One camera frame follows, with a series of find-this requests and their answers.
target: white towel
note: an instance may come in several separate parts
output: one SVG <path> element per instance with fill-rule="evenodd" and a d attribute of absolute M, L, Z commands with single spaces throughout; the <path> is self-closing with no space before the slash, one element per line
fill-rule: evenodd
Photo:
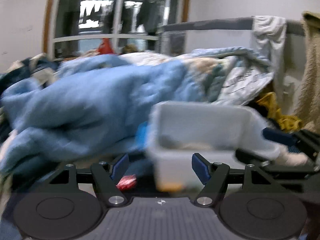
<path fill-rule="evenodd" d="M 287 23 L 285 18 L 276 16 L 255 16 L 252 25 L 251 47 L 270 59 L 273 66 L 273 88 L 278 104 L 283 101 L 284 43 Z"/>

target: yellow cloth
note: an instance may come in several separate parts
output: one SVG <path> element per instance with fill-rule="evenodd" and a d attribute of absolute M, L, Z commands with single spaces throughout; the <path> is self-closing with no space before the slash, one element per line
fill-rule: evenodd
<path fill-rule="evenodd" d="M 276 120 L 281 130 L 285 132 L 294 132 L 302 128 L 302 120 L 298 117 L 281 114 L 281 108 L 279 108 L 277 104 L 276 93 L 267 93 L 256 103 L 259 106 L 264 106 L 268 110 L 267 118 Z"/>

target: blue gripper pad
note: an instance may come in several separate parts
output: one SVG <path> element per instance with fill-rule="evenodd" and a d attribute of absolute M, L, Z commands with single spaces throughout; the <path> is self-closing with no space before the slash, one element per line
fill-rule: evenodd
<path fill-rule="evenodd" d="M 211 178 L 209 174 L 209 167 L 204 164 L 195 154 L 192 156 L 191 164 L 193 171 L 198 176 L 201 183 L 203 185 L 207 184 Z"/>
<path fill-rule="evenodd" d="M 122 176 L 125 174 L 129 167 L 129 156 L 124 155 L 116 164 L 113 165 L 111 179 L 118 184 Z"/>
<path fill-rule="evenodd" d="M 284 133 L 279 130 L 274 130 L 271 128 L 263 129 L 262 135 L 267 140 L 281 143 L 287 146 L 293 146 L 297 142 L 297 139 L 293 137 L 290 133 Z"/>

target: window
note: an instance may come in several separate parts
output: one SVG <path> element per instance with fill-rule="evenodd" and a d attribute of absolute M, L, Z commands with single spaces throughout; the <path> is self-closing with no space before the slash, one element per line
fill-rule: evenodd
<path fill-rule="evenodd" d="M 52 56 L 77 57 L 102 38 L 118 52 L 128 44 L 156 50 L 160 27 L 181 22 L 182 9 L 183 0 L 59 0 Z"/>

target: metal screw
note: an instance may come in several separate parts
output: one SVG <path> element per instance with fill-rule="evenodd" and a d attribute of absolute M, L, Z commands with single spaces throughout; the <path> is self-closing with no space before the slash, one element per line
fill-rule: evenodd
<path fill-rule="evenodd" d="M 124 198 L 121 196 L 112 196 L 109 198 L 109 202 L 114 205 L 119 205 L 124 201 Z"/>
<path fill-rule="evenodd" d="M 212 203 L 212 199 L 209 197 L 200 197 L 197 199 L 198 204 L 206 206 Z"/>

